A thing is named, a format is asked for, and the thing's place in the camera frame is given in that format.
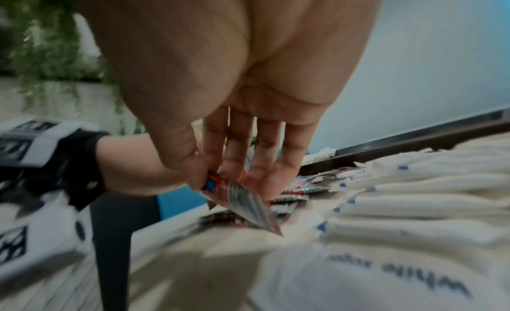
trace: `red and silver packet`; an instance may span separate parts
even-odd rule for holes
[[[209,173],[206,185],[200,193],[260,228],[282,236],[278,222],[271,209],[262,199],[237,182]]]

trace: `beige surface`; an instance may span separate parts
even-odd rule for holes
[[[283,237],[263,230],[214,228],[171,245],[175,230],[208,214],[206,206],[133,234],[130,311],[251,310],[246,293],[256,282],[268,251],[317,237],[317,208],[333,199],[310,201],[282,226]]]

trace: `finger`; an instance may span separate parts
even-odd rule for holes
[[[246,187],[255,193],[260,192],[260,181],[276,160],[281,133],[281,122],[257,118],[255,154],[245,183]]]
[[[220,107],[203,120],[202,150],[209,169],[218,172],[228,130],[228,108]]]
[[[230,124],[227,132],[227,148],[223,155],[220,174],[234,181],[239,181],[243,174],[244,162],[251,141],[253,116],[230,109]]]
[[[316,128],[317,123],[285,126],[282,152],[260,184],[260,195],[264,200],[278,196],[297,176]]]
[[[193,190],[206,183],[208,164],[197,148],[197,140],[190,125],[178,128],[151,128],[147,131],[163,165],[180,172]]]

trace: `dark wooden edge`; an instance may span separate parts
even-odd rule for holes
[[[509,131],[510,120],[504,117],[504,111],[493,112],[341,149],[331,159],[302,166],[299,175],[312,175],[339,167],[354,166],[354,162],[366,162],[387,155],[418,151],[428,147],[434,150],[451,149],[455,145],[473,138]]]

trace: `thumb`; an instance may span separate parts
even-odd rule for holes
[[[163,165],[180,172],[191,189],[202,189],[207,179],[208,164],[197,147],[193,127],[147,127],[147,132]]]

